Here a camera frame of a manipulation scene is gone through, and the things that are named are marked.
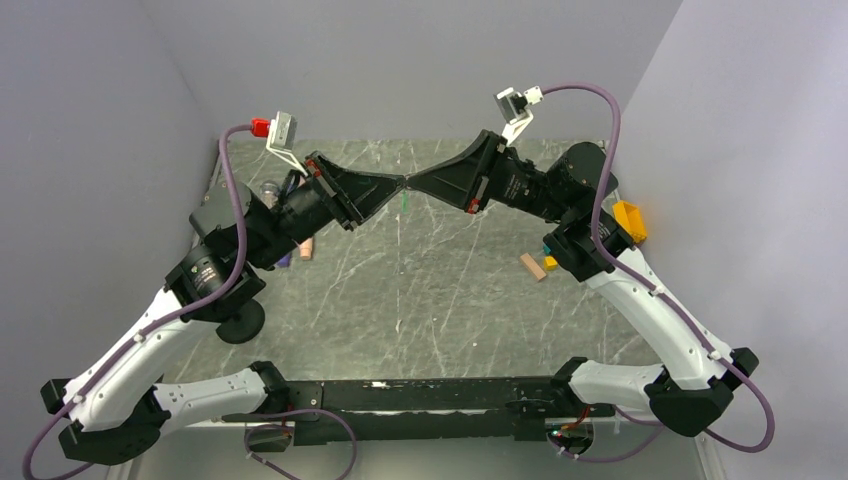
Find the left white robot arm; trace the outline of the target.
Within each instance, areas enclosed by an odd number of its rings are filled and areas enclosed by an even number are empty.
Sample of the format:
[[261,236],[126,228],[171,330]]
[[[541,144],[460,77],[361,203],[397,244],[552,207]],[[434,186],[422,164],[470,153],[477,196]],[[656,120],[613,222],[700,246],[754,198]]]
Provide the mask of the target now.
[[255,338],[265,321],[260,272],[332,222],[361,226],[405,186],[401,175],[348,170],[320,153],[306,172],[273,207],[233,177],[215,186],[190,217],[199,244],[147,311],[88,371],[42,387],[46,409],[67,420],[58,436],[66,458],[117,465],[188,425],[231,414],[272,420],[290,409],[289,387],[269,361],[188,384],[161,378],[210,334],[230,344]]

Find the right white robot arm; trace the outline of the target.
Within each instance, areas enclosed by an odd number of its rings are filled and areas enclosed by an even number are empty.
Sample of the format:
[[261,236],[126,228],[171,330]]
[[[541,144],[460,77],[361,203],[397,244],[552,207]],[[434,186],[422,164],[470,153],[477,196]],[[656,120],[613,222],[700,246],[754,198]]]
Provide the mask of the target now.
[[720,418],[742,383],[722,360],[744,374],[759,360],[704,327],[692,331],[661,299],[661,282],[607,212],[599,217],[599,237],[619,263],[598,252],[590,220],[604,161],[598,145],[582,142],[541,171],[484,130],[466,150],[409,176],[406,185],[469,214],[497,201],[555,224],[543,243],[559,267],[610,302],[659,357],[642,367],[571,358],[552,379],[551,399],[560,413],[576,415],[593,404],[623,406],[649,411],[668,429],[694,437]]

